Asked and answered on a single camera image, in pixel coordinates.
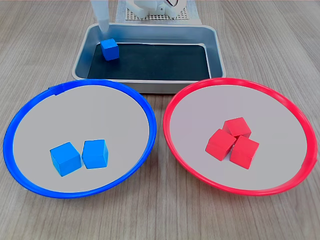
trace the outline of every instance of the red rim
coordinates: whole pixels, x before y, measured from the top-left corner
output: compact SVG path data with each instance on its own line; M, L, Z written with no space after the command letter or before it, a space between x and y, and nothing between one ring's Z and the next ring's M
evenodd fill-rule
M245 189L237 189L232 188L228 186L221 185L219 183L216 183L205 176L199 174L196 172L193 168L191 168L179 155L177 152L172 139L171 139L171 133L170 133L170 120L173 111L175 110L175 107L177 104L188 94L210 86L218 86L218 85L236 85L236 86L243 86L251 89L255 89L257 91L260 91L262 93L265 93L269 95L270 97L276 99L278 102L280 102L282 105L284 105L299 121L301 124L303 131L306 136L306 143L307 143L307 149L306 149L306 155L303 161L303 164L301 166L301 169L299 172L289 181L286 183L269 189L263 189L263 190L245 190ZM280 93L276 92L275 90L268 88L266 86L263 86L261 84L247 81L244 79L237 79L237 78L213 78L213 79L206 79L202 81L198 81L196 83L193 83L181 91L179 91L173 99L168 104L164 117L163 117L163 132L165 140L172 152L172 154L175 156L175 158L180 162L180 164L189 171L192 175L196 176L201 181L224 191L233 193L233 194L240 194L240 195L247 195L247 196L268 196L268 195L274 195L283 193L285 191L288 191L297 185L299 185L303 180L307 178L307 176L311 173L312 169L314 168L315 164L317 163L317 154L318 154L318 145L317 145L317 139L315 132L306 118L306 116L303 114L303 112L295 105L293 104L289 99L281 95Z

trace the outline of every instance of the plate rim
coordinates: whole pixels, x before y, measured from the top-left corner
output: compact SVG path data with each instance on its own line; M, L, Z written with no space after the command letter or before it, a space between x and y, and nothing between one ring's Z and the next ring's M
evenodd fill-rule
M179 155L178 151L176 150L173 141L171 139L171 133L170 133L170 120L172 113L175 110L175 107L178 105L178 103L187 95L189 95L192 92L195 92L199 89L206 88L206 87L212 87L212 86L219 86L219 85L234 85L234 86L242 86L251 88L254 90L257 90L259 92L262 92L264 94L269 95L270 97L276 99L278 102L280 102L283 106L285 106L299 121L299 123L302 126L302 129L304 131L304 134L306 136L306 142L307 142L307 150L306 155L304 158L304 161L302 163L301 169L298 171L298 173L292 177L289 181L268 189L261 189L261 190L247 190L247 189L239 189L234 187L225 186L223 184L217 183L215 181L212 181L205 176L201 175L197 171L195 171L192 167L190 167L183 158ZM275 194L280 194L283 192L286 192L297 185L299 185L301 182L303 182L308 175L313 170L314 166L317 163L317 154L318 154L318 144L317 144L317 138L316 134L308 121L307 117L304 115L304 113L294 104L292 103L288 98L280 94L279 92L261 85L259 83L248 81L245 79L240 78L230 78L230 77L218 77L218 78L209 78L205 80L198 81L196 83L190 84L187 87L180 90L169 102L163 116L163 133L164 138L166 140L166 143L174 155L174 157L177 159L177 161L192 175L194 175L196 178L200 179L204 183L218 188L220 190L238 194L238 195L245 195L245 196L270 196Z
M15 139L15 133L18 129L20 122L33 107L35 107L38 103L40 103L44 99L53 95L57 96L61 93L64 93L65 91L68 91L77 87L90 86L90 85L104 86L104 87L109 87L109 88L119 90L124 94L127 94L128 96L130 96L142 107L147 117L148 125L149 125L149 138L143 154L141 155L138 162L126 174L116 179L115 181L108 183L107 185L104 185L92 190L80 191L80 192L59 192L59 191L52 191L52 190L48 190L46 188L37 186L33 182L29 181L22 174L22 172L19 170L15 161L14 150L13 150L14 139ZM143 163L147 160L148 156L150 155L156 141L156 136L157 136L157 121L156 121L155 113L152 107L150 106L150 104L148 103L148 101L136 90L122 83L110 81L107 79L73 80L73 81L61 83L56 86L49 87L47 90L41 92L40 94L38 94L37 96L29 100L17 112L17 114L13 117L12 121L10 122L3 139L3 157L4 157L5 164L7 166L7 169L10 172L10 174L13 176L13 178L20 185L30 190L31 192L34 192L36 194L39 194L45 197L56 198L56 199L83 198L83 197L88 197L88 196L99 194L101 192L109 190L119 185L120 183L128 179L132 174L134 174L143 165Z

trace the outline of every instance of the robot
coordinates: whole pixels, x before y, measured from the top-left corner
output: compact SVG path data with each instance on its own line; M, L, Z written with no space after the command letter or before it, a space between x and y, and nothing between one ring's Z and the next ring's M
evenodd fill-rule
M186 5L187 0L126 0L126 8L138 19L144 19L148 15L176 18Z
M91 5L101 31L106 33L109 29L108 0L91 0ZM139 19L148 15L168 15L176 18L186 5L187 0L126 0L127 8Z

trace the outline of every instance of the silver tray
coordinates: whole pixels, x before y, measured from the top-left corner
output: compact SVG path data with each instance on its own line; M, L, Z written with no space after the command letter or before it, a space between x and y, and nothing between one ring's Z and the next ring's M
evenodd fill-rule
M151 25L110 23L104 35L98 24L88 27L76 61L72 76L76 80L87 79L97 45L105 39L113 38L117 43L200 45L205 49L210 78L225 76L216 31L206 25ZM197 81L108 79L125 84L139 93L175 94L182 88Z

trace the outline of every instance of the wooden block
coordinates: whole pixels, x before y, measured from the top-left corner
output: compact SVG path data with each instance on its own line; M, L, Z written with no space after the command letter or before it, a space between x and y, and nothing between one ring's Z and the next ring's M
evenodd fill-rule
M119 46L112 38L100 42L103 57L106 61L119 58Z
M230 152L236 138L218 129L209 139L205 151L219 161L222 161Z
M249 138L251 135L251 130L243 117L225 121L222 129L236 139L239 136Z
M50 150L52 163L61 177L82 167L80 153L67 142Z
M230 156L230 162L249 169L258 150L259 143L245 136L239 136Z
M109 152L103 139L84 142L82 160L87 169L105 168L108 165Z

